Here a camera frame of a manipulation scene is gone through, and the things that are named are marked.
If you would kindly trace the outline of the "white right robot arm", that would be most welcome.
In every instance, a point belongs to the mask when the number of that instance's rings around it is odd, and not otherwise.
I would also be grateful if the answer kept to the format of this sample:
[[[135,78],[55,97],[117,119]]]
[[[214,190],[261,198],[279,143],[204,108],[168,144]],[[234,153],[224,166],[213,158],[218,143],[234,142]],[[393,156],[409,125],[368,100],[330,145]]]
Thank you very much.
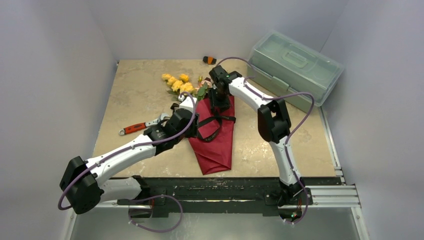
[[[277,205],[281,207],[297,201],[306,190],[290,144],[292,123],[285,100],[265,94],[237,71],[227,72],[220,65],[213,67],[209,76],[214,85],[209,92],[213,107],[223,108],[224,101],[234,96],[257,112],[257,130],[271,146],[278,167],[280,196]]]

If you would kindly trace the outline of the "yellow fake flower stem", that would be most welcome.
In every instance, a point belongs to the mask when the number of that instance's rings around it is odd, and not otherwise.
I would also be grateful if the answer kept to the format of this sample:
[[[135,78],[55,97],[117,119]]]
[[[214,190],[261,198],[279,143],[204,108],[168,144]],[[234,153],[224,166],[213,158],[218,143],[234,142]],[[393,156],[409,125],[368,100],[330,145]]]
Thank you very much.
[[[171,74],[164,73],[161,79],[169,87],[167,92],[173,96],[176,101],[183,101],[187,96],[184,92],[190,93],[193,97],[196,96],[196,89],[190,82],[190,77],[187,74],[181,74],[179,77],[174,77]]]

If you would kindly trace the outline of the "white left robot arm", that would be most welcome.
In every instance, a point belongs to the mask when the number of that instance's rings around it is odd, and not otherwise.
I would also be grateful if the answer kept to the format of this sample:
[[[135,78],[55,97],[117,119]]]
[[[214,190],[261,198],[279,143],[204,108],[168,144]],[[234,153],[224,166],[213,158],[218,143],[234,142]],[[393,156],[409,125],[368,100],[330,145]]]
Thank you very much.
[[[148,127],[130,142],[97,157],[84,160],[76,156],[69,160],[59,182],[62,194],[57,208],[72,209],[80,215],[112,200],[146,203],[149,191],[142,186],[139,176],[117,179],[114,175],[171,150],[183,138],[196,137],[199,118],[196,107],[197,99],[188,94],[170,117]]]

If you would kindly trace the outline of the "dark red wrapping paper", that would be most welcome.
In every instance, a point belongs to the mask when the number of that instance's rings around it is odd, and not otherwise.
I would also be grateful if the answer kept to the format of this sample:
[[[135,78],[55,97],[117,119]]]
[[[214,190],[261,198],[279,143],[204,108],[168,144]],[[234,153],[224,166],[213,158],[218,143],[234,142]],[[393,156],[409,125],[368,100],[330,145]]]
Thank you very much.
[[[203,175],[232,169],[235,98],[229,100],[231,107],[223,112],[212,113],[207,98],[196,106],[198,138],[188,140]]]

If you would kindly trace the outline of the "peach fake rose stem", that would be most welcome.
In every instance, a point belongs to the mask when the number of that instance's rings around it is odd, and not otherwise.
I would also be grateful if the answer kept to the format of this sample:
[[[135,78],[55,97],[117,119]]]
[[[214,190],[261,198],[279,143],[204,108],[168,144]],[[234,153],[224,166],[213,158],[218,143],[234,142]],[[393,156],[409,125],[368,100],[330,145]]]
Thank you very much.
[[[203,78],[200,76],[198,78],[198,87],[195,88],[195,96],[198,101],[201,101],[205,98],[210,88],[213,87],[212,80],[209,77]]]

